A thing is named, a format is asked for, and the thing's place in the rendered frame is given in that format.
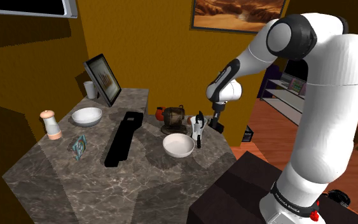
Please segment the white and black jug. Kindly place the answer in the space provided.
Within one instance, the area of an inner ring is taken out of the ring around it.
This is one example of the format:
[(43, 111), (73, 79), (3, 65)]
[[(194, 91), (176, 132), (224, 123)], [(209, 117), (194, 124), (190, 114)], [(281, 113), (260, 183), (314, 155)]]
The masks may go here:
[(190, 122), (192, 128), (191, 138), (196, 142), (196, 147), (201, 148), (202, 132), (207, 124), (207, 119), (199, 111), (196, 116), (190, 118)]

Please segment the small dark box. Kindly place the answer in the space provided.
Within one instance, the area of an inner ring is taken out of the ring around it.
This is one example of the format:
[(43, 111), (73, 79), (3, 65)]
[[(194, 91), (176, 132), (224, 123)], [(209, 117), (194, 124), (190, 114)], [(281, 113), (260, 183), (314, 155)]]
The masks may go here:
[(243, 138), (242, 138), (242, 142), (251, 142), (252, 137), (254, 135), (254, 132), (252, 131), (252, 129), (247, 125)]

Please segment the white bowl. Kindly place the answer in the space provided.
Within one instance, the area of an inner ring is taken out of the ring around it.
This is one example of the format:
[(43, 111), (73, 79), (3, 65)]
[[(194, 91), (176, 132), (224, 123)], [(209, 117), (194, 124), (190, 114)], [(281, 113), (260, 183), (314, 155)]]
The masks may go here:
[(92, 127), (98, 124), (102, 117), (102, 110), (99, 108), (83, 108), (72, 114), (72, 119), (80, 127)]
[(191, 137), (175, 133), (167, 135), (163, 139), (163, 148), (171, 157), (184, 158), (193, 152), (195, 143)]

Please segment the dark robot stand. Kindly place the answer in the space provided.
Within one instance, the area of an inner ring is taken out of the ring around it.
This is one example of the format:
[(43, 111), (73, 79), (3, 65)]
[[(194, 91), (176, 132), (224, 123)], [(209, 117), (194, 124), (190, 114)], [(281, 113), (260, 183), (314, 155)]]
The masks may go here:
[(189, 208), (187, 224), (266, 224), (259, 201), (282, 171), (244, 153)]

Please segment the white shelf unit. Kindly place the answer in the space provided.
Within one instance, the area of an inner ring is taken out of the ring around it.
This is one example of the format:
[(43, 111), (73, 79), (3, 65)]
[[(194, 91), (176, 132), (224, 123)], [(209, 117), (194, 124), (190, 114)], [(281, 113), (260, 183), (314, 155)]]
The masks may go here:
[(304, 60), (288, 60), (282, 72), (278, 65), (272, 64), (265, 72), (257, 98), (299, 125), (307, 77), (308, 66)]

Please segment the long black bar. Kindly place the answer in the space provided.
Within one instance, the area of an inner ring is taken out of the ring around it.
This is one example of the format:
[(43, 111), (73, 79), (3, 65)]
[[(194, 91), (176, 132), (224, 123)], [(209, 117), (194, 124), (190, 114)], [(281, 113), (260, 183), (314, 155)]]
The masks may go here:
[(128, 158), (134, 132), (142, 126), (144, 114), (135, 111), (127, 111), (123, 117), (113, 142), (106, 155), (104, 165), (117, 167), (120, 161)]

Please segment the black framed tablet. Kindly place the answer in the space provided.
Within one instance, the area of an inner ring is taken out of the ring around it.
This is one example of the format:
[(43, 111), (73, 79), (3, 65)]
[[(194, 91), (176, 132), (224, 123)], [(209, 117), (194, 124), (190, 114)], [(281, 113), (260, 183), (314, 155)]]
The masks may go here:
[(121, 93), (121, 87), (104, 54), (101, 53), (85, 61), (83, 65), (98, 93), (105, 100), (107, 106), (111, 107)]

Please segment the white cup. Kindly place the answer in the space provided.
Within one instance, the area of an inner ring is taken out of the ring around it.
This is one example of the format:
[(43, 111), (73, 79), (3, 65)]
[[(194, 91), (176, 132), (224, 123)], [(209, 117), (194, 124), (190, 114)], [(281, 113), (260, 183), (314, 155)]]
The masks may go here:
[(95, 99), (97, 97), (97, 90), (92, 81), (85, 81), (84, 88), (86, 90), (87, 97), (89, 99)]

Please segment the pink and white shaker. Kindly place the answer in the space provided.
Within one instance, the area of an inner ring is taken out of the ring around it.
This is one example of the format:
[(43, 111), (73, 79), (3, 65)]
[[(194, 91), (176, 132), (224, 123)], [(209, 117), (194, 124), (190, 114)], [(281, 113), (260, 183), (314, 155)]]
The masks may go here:
[(57, 140), (62, 137), (62, 131), (56, 122), (55, 113), (52, 110), (44, 110), (40, 113), (46, 129), (46, 135), (50, 140)]

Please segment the white framed window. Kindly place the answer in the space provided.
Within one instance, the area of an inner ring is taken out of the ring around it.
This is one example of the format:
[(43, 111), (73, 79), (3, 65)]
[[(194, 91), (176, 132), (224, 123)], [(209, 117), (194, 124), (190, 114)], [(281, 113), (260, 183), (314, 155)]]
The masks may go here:
[(77, 18), (76, 0), (0, 0), (0, 15)]

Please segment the framed desert wall picture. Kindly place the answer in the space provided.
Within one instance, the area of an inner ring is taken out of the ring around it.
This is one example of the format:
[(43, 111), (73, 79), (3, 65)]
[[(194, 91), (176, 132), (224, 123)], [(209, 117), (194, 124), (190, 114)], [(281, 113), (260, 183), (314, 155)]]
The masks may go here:
[(280, 18), (288, 0), (193, 0), (191, 27), (257, 33)]

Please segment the small teal picture frame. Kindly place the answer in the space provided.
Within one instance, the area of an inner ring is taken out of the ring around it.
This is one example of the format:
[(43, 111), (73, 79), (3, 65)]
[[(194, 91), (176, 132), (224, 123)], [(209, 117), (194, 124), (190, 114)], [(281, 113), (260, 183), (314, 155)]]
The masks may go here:
[(85, 135), (79, 136), (79, 138), (75, 141), (75, 143), (72, 146), (72, 150), (75, 154), (74, 159), (79, 160), (81, 156), (83, 155), (84, 151), (86, 150), (86, 137)]

